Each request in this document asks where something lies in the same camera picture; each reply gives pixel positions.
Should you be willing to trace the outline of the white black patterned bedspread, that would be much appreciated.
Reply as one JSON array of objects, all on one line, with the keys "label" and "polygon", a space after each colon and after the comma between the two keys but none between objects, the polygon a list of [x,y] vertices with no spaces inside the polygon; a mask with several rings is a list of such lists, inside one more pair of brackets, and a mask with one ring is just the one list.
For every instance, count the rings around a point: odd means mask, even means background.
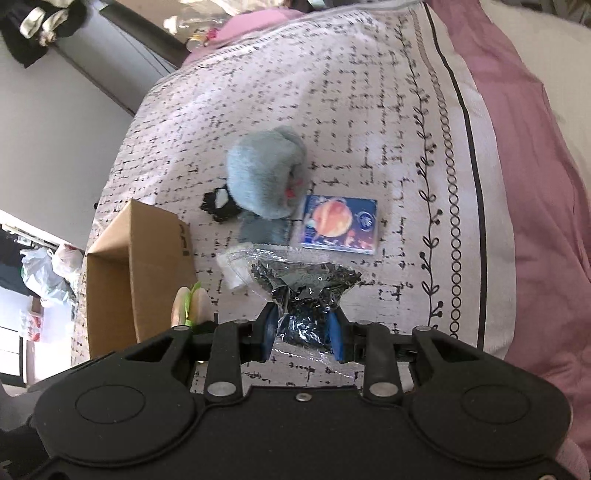
[{"label": "white black patterned bedspread", "polygon": [[311,193],[378,204],[374,254],[325,253],[362,273],[346,315],[398,333],[429,325],[504,357],[515,247],[496,135],[447,26],[422,2],[311,14],[159,80],[114,161],[89,251],[127,204],[169,211],[190,227],[197,280],[221,320],[256,316],[263,298],[229,290],[216,262],[238,225],[200,203],[240,137],[283,125],[307,146]]}]

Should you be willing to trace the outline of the blue denim cloth piece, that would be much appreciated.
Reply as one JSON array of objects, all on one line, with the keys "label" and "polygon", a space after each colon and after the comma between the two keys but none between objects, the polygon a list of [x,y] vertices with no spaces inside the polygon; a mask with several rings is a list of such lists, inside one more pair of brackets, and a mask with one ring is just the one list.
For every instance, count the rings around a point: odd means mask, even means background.
[{"label": "blue denim cloth piece", "polygon": [[238,216],[240,243],[286,246],[290,243],[290,219],[264,219],[252,212],[244,211]]}]

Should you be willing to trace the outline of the white plastic bags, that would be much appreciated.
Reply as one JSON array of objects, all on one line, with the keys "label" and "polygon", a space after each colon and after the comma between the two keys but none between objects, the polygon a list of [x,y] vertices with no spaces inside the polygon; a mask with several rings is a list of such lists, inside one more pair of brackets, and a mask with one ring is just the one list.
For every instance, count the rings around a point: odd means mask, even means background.
[{"label": "white plastic bags", "polygon": [[44,308],[75,307],[82,273],[83,254],[77,248],[61,244],[56,250],[46,247],[20,251],[21,277]]}]

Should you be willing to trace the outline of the white tissue packet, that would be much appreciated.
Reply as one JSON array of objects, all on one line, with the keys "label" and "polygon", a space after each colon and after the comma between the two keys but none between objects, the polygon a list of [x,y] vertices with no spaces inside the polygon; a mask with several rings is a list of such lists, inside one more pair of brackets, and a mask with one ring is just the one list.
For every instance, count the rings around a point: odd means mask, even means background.
[{"label": "white tissue packet", "polygon": [[228,290],[240,290],[252,282],[252,259],[248,251],[226,251],[216,256],[216,262]]}]

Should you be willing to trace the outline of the light blue plush toy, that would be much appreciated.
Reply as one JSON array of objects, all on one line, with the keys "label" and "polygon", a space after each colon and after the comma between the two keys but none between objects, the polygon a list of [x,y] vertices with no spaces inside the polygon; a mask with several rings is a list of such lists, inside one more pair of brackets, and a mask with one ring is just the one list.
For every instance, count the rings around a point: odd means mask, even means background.
[{"label": "light blue plush toy", "polygon": [[249,133],[226,155],[226,185],[242,209],[267,220],[293,214],[307,190],[307,148],[293,128]]}]

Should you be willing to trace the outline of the black white hair scrunchie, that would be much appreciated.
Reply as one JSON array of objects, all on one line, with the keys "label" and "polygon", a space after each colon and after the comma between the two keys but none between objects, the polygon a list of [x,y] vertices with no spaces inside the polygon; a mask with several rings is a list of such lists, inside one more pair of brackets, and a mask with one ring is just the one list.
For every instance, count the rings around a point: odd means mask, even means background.
[{"label": "black white hair scrunchie", "polygon": [[212,219],[217,223],[235,219],[242,213],[242,208],[235,203],[235,199],[229,193],[226,184],[205,193],[200,204],[200,210],[211,215]]}]

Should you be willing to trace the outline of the orange watermelon squishy toy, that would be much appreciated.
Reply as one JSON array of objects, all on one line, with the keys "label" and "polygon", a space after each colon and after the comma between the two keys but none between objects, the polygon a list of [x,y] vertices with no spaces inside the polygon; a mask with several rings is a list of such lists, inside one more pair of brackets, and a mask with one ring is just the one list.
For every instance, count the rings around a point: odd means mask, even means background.
[{"label": "orange watermelon squishy toy", "polygon": [[200,282],[196,282],[190,288],[181,287],[178,289],[170,315],[172,327],[194,327],[213,321],[214,310],[211,297],[201,287]]}]

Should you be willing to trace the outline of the brown cardboard box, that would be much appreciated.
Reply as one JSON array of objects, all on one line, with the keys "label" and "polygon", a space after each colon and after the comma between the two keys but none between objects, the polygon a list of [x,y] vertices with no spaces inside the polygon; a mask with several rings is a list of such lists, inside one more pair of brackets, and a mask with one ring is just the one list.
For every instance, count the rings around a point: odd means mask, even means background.
[{"label": "brown cardboard box", "polygon": [[129,201],[87,251],[90,357],[168,330],[178,289],[195,282],[189,225],[171,212]]}]

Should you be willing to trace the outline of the clear bag of black items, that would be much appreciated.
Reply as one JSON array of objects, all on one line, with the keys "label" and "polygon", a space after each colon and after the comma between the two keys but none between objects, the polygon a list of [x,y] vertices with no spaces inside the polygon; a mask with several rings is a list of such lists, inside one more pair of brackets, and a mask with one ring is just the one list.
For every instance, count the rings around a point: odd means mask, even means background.
[{"label": "clear bag of black items", "polygon": [[325,315],[341,308],[342,296],[359,285],[363,274],[311,251],[240,244],[252,259],[249,288],[280,309],[273,348],[293,347],[314,360],[337,362],[325,337]]}]

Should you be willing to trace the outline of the pink bed sheet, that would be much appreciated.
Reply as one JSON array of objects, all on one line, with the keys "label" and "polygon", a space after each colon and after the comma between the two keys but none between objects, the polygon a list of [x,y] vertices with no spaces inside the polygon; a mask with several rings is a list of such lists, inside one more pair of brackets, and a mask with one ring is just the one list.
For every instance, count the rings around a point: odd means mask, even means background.
[{"label": "pink bed sheet", "polygon": [[[588,451],[590,220],[585,185],[543,84],[482,5],[422,3],[433,6],[447,26],[496,135],[515,247],[515,331],[504,357],[565,393],[574,409],[571,438]],[[183,67],[280,26],[235,22],[223,40],[191,55]]]}]

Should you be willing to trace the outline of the dark hanging clothes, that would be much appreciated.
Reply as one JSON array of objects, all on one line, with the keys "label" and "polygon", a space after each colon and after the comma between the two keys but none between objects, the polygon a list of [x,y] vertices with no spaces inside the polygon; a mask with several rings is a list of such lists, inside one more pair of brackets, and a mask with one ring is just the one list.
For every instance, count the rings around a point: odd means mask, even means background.
[{"label": "dark hanging clothes", "polygon": [[1,2],[1,37],[23,68],[40,60],[61,38],[71,37],[87,21],[83,1],[5,0]]}]

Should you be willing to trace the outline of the blue planet tissue pack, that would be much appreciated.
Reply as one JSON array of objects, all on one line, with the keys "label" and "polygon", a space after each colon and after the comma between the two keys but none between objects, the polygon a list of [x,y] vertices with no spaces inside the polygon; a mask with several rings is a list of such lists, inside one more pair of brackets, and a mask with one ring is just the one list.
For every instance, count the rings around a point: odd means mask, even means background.
[{"label": "blue planet tissue pack", "polygon": [[378,201],[308,195],[301,247],[373,255],[377,248]]}]

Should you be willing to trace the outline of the white fluffy blanket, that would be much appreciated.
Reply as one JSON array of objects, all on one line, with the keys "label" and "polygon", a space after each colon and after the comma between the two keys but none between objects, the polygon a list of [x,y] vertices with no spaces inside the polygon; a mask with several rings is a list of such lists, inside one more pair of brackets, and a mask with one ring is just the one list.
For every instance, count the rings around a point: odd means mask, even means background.
[{"label": "white fluffy blanket", "polygon": [[556,16],[483,1],[483,10],[543,83],[585,184],[590,183],[590,30]]}]

